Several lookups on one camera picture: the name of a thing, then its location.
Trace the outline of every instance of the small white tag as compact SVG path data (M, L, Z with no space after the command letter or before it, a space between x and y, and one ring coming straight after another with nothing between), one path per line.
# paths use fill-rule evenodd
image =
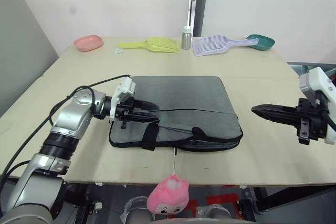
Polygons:
M116 48L116 49L114 50L114 54L115 54L116 56L121 55L121 53L122 53L122 48Z

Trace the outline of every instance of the wooden table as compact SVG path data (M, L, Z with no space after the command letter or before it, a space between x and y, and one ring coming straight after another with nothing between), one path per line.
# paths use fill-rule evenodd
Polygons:
M299 185L336 182L336 146L323 141L298 143L292 126L266 121L251 112L254 105L295 106L302 96L296 73L274 52L248 47L224 54L195 57L191 50L179 54L125 49L116 56L117 42L142 38L104 38L90 52L74 46L0 118L0 169L48 115L50 108L80 85L118 76L218 76L224 83L244 132L240 144L228 151L190 153L178 151L176 172L198 185ZM96 86L113 95L119 80ZM108 119L92 119L71 159L65 179L70 182L151 184L172 171L171 148L154 152L140 148L114 148L108 142ZM47 137L46 124L22 151L16 163L39 151ZM23 168L13 175L20 176Z

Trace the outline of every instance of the pink bowl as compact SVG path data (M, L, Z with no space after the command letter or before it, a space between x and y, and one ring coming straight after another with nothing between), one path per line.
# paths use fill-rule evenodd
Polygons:
M97 35L89 35L75 40L74 44L79 51L87 52L101 47L104 41Z

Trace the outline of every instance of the bottle cap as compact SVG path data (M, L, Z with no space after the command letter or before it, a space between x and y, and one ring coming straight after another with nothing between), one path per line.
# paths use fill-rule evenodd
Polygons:
M191 27L190 26L184 26L182 29L182 32L186 34L191 34Z

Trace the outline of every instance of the plush toy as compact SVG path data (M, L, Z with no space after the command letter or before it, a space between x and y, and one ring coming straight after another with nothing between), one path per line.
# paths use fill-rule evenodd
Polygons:
M174 215L181 212L189 202L189 183L175 174L175 156L173 174L160 182L147 200L147 208L153 214Z

